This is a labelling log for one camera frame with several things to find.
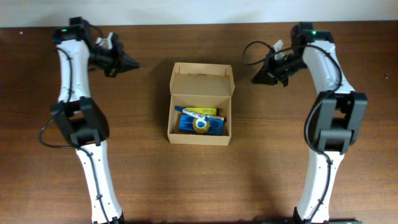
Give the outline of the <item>yellow highlighter with blue cap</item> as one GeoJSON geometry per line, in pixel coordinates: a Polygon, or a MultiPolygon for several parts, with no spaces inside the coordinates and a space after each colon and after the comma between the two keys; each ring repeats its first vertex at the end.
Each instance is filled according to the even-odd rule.
{"type": "Polygon", "coordinates": [[[201,107],[191,107],[187,108],[187,110],[200,113],[200,114],[206,114],[206,115],[213,115],[217,116],[218,115],[218,109],[217,108],[201,108],[201,107]]]}

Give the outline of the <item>white marker with black cap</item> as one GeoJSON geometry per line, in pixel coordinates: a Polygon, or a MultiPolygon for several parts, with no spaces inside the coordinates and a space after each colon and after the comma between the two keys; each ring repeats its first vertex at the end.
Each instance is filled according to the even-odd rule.
{"type": "Polygon", "coordinates": [[[208,117],[208,118],[212,118],[212,119],[218,119],[218,120],[221,120],[221,121],[223,121],[223,122],[226,122],[226,118],[224,118],[224,117],[222,117],[222,116],[213,116],[213,115],[206,115],[206,114],[202,114],[202,115],[205,115],[206,117],[208,117]]]}

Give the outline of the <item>brown cardboard box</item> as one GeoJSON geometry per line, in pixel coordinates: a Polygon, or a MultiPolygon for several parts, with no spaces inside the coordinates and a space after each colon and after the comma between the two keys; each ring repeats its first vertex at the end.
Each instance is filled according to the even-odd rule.
{"type": "Polygon", "coordinates": [[[172,144],[227,146],[231,140],[234,77],[231,65],[176,62],[170,79],[170,109],[167,136],[172,144]],[[224,117],[220,136],[179,130],[181,112],[176,106],[216,108],[224,117]]]}

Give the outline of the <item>white marker with blue cap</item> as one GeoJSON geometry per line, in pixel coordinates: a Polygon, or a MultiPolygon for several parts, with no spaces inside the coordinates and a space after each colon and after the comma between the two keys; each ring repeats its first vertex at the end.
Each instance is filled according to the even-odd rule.
{"type": "Polygon", "coordinates": [[[209,118],[206,117],[205,115],[202,115],[202,114],[187,110],[187,109],[185,109],[185,108],[183,108],[181,106],[175,106],[174,108],[175,108],[175,110],[177,110],[179,112],[182,112],[183,114],[187,114],[187,115],[189,115],[191,117],[194,117],[196,119],[200,119],[200,120],[204,120],[204,121],[208,121],[209,120],[209,118]]]}

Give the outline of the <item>yellow tape roll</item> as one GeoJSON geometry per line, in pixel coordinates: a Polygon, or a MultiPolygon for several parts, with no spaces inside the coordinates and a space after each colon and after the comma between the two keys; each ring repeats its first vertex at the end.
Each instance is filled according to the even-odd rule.
{"type": "Polygon", "coordinates": [[[192,124],[194,132],[198,134],[205,134],[210,128],[210,122],[204,119],[195,118],[192,124]]]}

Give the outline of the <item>blue whiteboard duster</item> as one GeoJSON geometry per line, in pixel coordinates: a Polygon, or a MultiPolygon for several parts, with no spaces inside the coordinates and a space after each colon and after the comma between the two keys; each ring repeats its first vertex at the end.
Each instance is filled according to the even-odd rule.
{"type": "MultiPolygon", "coordinates": [[[[179,130],[185,132],[196,133],[193,130],[193,120],[194,117],[191,117],[187,114],[181,115],[179,130]]],[[[208,130],[207,135],[221,136],[223,134],[224,122],[218,119],[209,118],[210,128],[208,130]]]]}

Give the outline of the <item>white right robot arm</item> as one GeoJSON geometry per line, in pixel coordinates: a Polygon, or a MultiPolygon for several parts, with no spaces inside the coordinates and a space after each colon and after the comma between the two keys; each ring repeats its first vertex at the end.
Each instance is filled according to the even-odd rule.
{"type": "Polygon", "coordinates": [[[331,32],[300,22],[290,32],[292,53],[271,50],[256,81],[287,86],[289,77],[309,69],[317,98],[304,124],[309,162],[295,223],[329,223],[329,203],[338,168],[358,137],[368,100],[348,83],[336,57],[331,32]]]}

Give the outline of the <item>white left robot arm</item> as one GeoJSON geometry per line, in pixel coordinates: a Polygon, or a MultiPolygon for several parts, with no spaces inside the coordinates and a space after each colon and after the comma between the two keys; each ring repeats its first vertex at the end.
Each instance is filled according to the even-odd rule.
{"type": "MultiPolygon", "coordinates": [[[[76,151],[85,173],[93,223],[123,223],[108,165],[109,125],[91,97],[88,72],[96,66],[108,77],[139,68],[115,33],[94,39],[91,24],[73,17],[53,35],[61,65],[58,102],[51,120],[76,151]]],[[[232,135],[230,65],[177,62],[170,78],[167,137],[172,144],[226,146],[232,135]]]]}

